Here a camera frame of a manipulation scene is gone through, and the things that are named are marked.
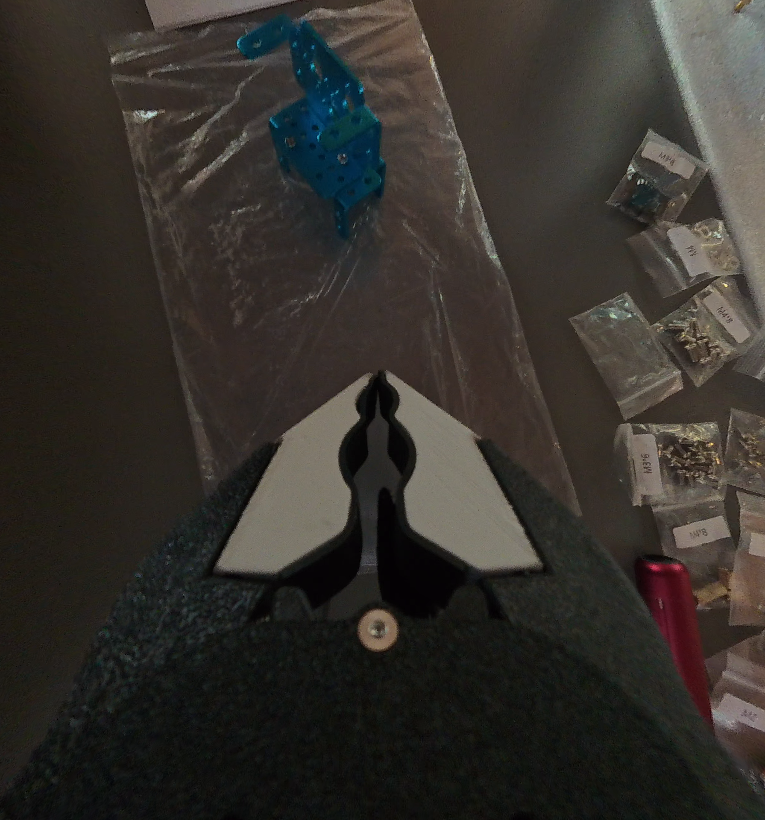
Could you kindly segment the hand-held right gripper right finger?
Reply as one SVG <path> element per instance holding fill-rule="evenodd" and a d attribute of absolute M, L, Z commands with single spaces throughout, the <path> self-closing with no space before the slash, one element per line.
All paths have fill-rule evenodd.
<path fill-rule="evenodd" d="M 399 610 L 446 610 L 460 589 L 545 569 L 481 437 L 393 372 L 380 372 L 388 455 L 381 590 Z"/>

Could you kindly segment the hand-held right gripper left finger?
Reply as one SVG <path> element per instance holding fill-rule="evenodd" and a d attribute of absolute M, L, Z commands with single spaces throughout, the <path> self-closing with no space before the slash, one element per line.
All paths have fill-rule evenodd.
<path fill-rule="evenodd" d="M 377 401 L 368 373 L 288 429 L 213 568 L 223 578 L 302 590 L 312 609 L 352 582 L 363 532 L 356 476 Z"/>

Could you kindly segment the blue metal bracket assembly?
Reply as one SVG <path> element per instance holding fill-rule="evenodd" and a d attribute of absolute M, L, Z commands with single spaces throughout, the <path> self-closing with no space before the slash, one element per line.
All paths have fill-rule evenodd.
<path fill-rule="evenodd" d="M 309 22 L 277 15 L 236 46 L 255 61 L 284 44 L 303 96 L 270 118 L 276 157 L 286 174 L 295 171 L 331 202 L 336 231 L 348 239 L 351 211 L 384 194 L 381 122 L 366 105 L 362 82 Z"/>

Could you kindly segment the dark grey desk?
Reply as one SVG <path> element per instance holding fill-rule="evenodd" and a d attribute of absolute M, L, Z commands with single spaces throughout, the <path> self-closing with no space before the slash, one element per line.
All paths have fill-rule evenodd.
<path fill-rule="evenodd" d="M 698 155 L 648 2 L 415 2 L 585 524 L 660 551 L 569 317 L 673 311 L 605 201 L 645 131 Z M 142 558 L 203 498 L 106 41 L 144 2 L 0 2 L 0 795 Z"/>

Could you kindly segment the large clear plastic bag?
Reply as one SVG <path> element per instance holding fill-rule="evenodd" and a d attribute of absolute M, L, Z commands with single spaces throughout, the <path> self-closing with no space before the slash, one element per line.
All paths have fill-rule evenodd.
<path fill-rule="evenodd" d="M 581 510 L 507 275 L 411 2 L 305 15 L 381 119 L 382 199 L 333 206 L 277 162 L 301 95 L 262 15 L 109 41 L 203 489 L 360 375 L 388 370 Z"/>

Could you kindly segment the magenta metal cylinder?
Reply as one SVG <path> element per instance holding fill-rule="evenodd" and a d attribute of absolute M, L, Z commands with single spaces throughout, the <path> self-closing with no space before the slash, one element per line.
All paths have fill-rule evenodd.
<path fill-rule="evenodd" d="M 670 649 L 686 689 L 705 722 L 713 727 L 696 600 L 688 570 L 677 559 L 645 554 L 636 559 L 634 572 L 636 588 Z"/>

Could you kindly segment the pile of small screw bags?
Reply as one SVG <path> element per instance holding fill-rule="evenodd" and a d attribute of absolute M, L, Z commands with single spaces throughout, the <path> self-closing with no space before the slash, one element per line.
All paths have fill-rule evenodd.
<path fill-rule="evenodd" d="M 682 562 L 692 589 L 719 580 L 730 589 L 728 609 L 696 610 L 713 728 L 765 771 L 765 418 L 733 408 L 725 430 L 635 421 L 685 378 L 700 388 L 729 364 L 748 372 L 765 352 L 727 224 L 678 219 L 707 172 L 648 129 L 607 200 L 644 226 L 627 242 L 659 294 L 690 298 L 649 322 L 624 292 L 569 321 L 623 417 L 613 455 L 632 505 L 652 512 L 656 555 Z"/>

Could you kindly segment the white foam slab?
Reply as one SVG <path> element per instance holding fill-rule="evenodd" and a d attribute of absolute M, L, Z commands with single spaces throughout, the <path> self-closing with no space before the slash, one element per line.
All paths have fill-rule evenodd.
<path fill-rule="evenodd" d="M 765 1 L 651 7 L 765 322 Z"/>

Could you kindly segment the white instruction booklet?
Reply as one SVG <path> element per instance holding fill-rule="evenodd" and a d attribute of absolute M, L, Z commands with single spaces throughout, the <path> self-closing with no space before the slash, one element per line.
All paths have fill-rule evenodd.
<path fill-rule="evenodd" d="M 184 26 L 240 15 L 254 9 L 251 1 L 145 1 L 155 30 Z"/>

